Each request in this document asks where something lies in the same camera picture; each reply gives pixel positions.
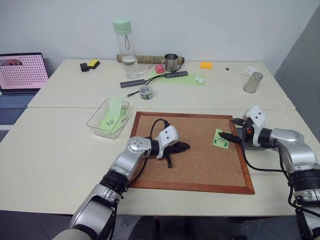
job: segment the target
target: cork board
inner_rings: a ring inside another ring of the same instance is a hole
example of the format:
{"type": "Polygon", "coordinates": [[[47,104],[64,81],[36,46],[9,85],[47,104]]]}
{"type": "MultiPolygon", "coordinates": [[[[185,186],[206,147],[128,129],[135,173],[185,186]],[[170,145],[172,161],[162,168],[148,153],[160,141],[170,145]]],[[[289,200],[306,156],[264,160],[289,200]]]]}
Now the cork board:
{"type": "MultiPolygon", "coordinates": [[[[172,168],[165,158],[149,157],[146,167],[132,188],[168,189],[230,194],[255,194],[241,147],[233,142],[228,149],[213,145],[216,129],[237,135],[230,115],[140,112],[135,115],[131,137],[147,137],[156,119],[176,127],[180,142],[190,149],[171,154],[172,168]]],[[[159,121],[152,138],[163,130],[159,121]]],[[[141,161],[136,174],[143,165],[141,161]]]]}

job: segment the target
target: laptop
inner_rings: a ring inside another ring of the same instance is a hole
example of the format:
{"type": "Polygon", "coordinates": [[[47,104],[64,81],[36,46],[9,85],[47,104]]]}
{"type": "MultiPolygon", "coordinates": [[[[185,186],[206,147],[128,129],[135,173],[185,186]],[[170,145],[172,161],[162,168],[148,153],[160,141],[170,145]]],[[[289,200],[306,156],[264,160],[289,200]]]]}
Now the laptop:
{"type": "Polygon", "coordinates": [[[0,54],[0,125],[13,125],[48,81],[40,52],[0,54]]]}

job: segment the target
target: green bottle cap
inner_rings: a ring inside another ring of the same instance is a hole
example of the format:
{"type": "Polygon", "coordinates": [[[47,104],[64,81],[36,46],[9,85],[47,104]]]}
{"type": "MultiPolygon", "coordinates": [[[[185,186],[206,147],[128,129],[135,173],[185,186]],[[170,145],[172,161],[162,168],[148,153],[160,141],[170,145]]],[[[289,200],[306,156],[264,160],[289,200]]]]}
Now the green bottle cap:
{"type": "Polygon", "coordinates": [[[132,32],[131,22],[128,17],[117,17],[112,20],[114,31],[119,35],[128,35],[132,32]]]}

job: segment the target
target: stainless steel cup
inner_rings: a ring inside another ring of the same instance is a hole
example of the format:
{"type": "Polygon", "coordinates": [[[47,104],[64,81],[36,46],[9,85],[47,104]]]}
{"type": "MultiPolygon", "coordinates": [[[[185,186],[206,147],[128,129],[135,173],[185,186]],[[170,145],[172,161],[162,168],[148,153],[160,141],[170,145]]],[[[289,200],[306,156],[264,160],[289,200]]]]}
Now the stainless steel cup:
{"type": "Polygon", "coordinates": [[[260,72],[255,71],[243,86],[243,90],[247,93],[255,93],[263,77],[264,76],[260,72]]]}
{"type": "Polygon", "coordinates": [[[164,56],[161,64],[167,72],[174,72],[178,67],[178,56],[174,53],[168,53],[164,56]]]}

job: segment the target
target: orange sponge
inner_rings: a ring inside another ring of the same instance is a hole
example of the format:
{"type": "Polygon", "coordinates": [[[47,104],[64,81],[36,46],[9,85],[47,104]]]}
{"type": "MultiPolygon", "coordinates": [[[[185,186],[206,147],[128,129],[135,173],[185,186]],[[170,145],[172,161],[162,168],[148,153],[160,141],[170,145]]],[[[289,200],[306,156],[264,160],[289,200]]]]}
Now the orange sponge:
{"type": "Polygon", "coordinates": [[[202,61],[200,63],[200,68],[202,68],[202,69],[212,69],[213,65],[214,64],[212,62],[202,61]]]}

